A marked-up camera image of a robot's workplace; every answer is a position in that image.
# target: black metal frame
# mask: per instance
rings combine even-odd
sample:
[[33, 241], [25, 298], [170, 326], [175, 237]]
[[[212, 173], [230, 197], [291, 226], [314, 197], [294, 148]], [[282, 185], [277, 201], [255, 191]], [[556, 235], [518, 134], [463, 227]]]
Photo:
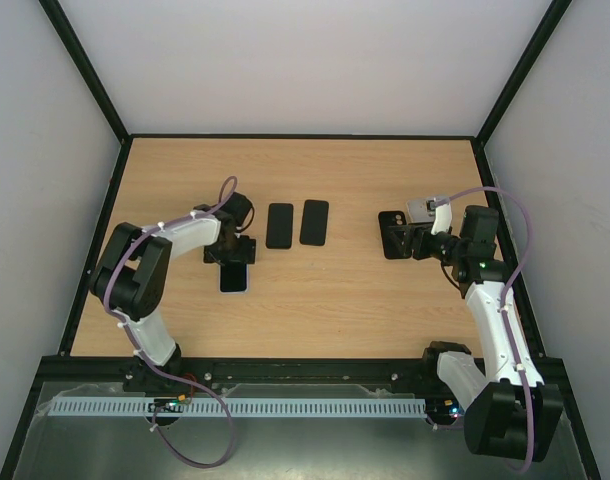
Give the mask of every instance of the black metal frame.
[[[571, 0], [553, 0], [527, 45], [521, 59], [503, 88], [492, 111], [477, 137], [462, 135], [272, 135], [272, 134], [128, 134], [107, 92], [98, 78], [89, 58], [69, 23], [58, 0], [39, 0], [54, 25], [72, 60], [87, 83], [92, 95], [105, 115], [108, 123], [121, 142], [101, 215], [94, 231], [76, 296], [60, 344], [59, 355], [43, 357], [25, 407], [14, 434], [0, 478], [12, 478], [20, 452], [32, 420], [39, 394], [44, 382], [123, 382], [133, 365], [130, 358], [71, 357], [70, 352], [76, 330], [87, 298], [89, 277], [100, 253], [109, 218], [118, 194], [121, 178], [134, 138], [239, 138], [239, 139], [329, 139], [329, 140], [468, 140], [479, 170], [483, 185], [493, 186], [494, 179], [485, 155], [485, 144], [498, 126], [503, 114], [517, 94], [547, 40], [554, 32]], [[513, 269], [518, 263], [507, 220], [501, 202], [495, 193], [487, 193], [489, 206], [500, 212], [498, 242], [503, 258]], [[589, 440], [574, 399], [569, 378], [562, 360], [549, 358], [545, 354], [534, 312], [522, 277], [514, 284], [514, 295], [519, 310], [530, 353], [546, 383], [555, 383], [564, 397], [565, 410], [572, 422], [576, 443], [587, 475], [592, 480], [600, 478]], [[428, 378], [423, 372], [420, 359], [409, 360], [277, 360], [277, 359], [214, 359], [185, 358], [185, 371], [197, 373], [202, 378], [210, 373], [212, 382], [237, 380], [248, 383], [359, 383], [370, 388], [388, 388], [397, 393], [414, 393], [428, 401], [453, 399], [451, 392], [438, 380]], [[482, 367], [482, 360], [477, 360]]]

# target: wooden table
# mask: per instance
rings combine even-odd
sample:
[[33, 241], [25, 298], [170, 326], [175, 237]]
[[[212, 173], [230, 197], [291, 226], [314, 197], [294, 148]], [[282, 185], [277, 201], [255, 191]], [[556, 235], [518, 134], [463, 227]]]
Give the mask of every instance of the wooden table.
[[[377, 221], [409, 199], [480, 185], [468, 141], [136, 139], [106, 239], [122, 221], [151, 225], [214, 203], [232, 174], [256, 207], [250, 289], [220, 294], [202, 251], [170, 265], [161, 309], [184, 356], [418, 358], [432, 340], [481, 355], [474, 320], [438, 262], [386, 260]], [[298, 242], [306, 199], [330, 203], [323, 247]], [[290, 250], [265, 248], [272, 202], [294, 204]], [[456, 202], [456, 231], [475, 203], [486, 205], [483, 194]], [[131, 353], [90, 296], [72, 354]]]

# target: slotted metal strip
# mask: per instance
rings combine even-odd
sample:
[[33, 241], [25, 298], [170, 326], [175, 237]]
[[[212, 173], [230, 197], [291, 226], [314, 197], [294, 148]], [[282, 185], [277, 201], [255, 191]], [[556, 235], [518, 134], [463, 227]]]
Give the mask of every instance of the slotted metal strip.
[[[232, 416], [238, 418], [425, 418], [420, 399], [298, 399], [225, 398]], [[49, 416], [142, 417], [154, 408], [154, 399], [136, 397], [59, 397]], [[161, 417], [224, 417], [211, 398], [195, 398], [190, 405], [170, 407]]]

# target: white wall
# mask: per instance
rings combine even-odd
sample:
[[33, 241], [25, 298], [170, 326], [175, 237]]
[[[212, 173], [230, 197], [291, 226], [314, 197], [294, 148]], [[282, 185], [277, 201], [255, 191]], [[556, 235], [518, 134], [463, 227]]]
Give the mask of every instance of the white wall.
[[54, 354], [118, 142], [38, 1], [0, 0], [0, 468]]
[[527, 287], [610, 479], [610, 1], [572, 2], [487, 152], [534, 216]]
[[549, 0], [62, 0], [130, 132], [474, 135]]

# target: smartphone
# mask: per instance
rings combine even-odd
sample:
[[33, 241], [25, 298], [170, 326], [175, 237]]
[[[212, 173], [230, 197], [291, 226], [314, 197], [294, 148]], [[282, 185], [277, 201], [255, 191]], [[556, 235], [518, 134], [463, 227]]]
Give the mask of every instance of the smartphone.
[[300, 241], [303, 245], [325, 245], [329, 203], [323, 200], [305, 200]]
[[292, 248], [294, 227], [294, 205], [291, 203], [270, 203], [267, 212], [267, 248]]
[[219, 266], [221, 293], [245, 293], [249, 287], [249, 272], [246, 263], [229, 263]]

